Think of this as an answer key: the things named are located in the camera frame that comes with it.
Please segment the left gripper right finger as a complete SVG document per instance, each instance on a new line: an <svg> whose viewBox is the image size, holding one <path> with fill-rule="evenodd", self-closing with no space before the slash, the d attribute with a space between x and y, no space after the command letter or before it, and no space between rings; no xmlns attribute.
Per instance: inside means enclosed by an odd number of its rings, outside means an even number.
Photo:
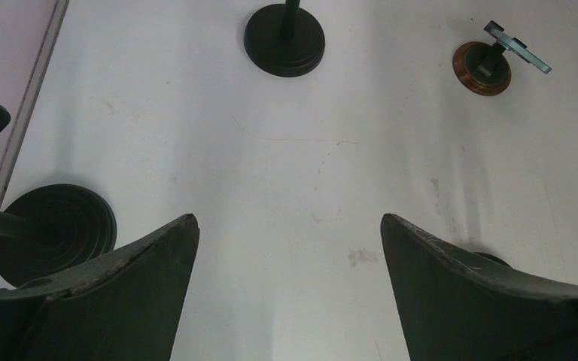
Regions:
<svg viewBox="0 0 578 361"><path fill-rule="evenodd" d="M412 360L578 360L578 285L521 272L396 214L380 225Z"/></svg>

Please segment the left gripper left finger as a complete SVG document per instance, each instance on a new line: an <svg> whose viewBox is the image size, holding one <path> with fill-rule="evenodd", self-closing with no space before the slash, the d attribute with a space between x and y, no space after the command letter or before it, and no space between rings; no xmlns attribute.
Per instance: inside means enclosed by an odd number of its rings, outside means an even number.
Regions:
<svg viewBox="0 0 578 361"><path fill-rule="evenodd" d="M0 360L168 360L199 235L185 214L81 265L0 289Z"/></svg>

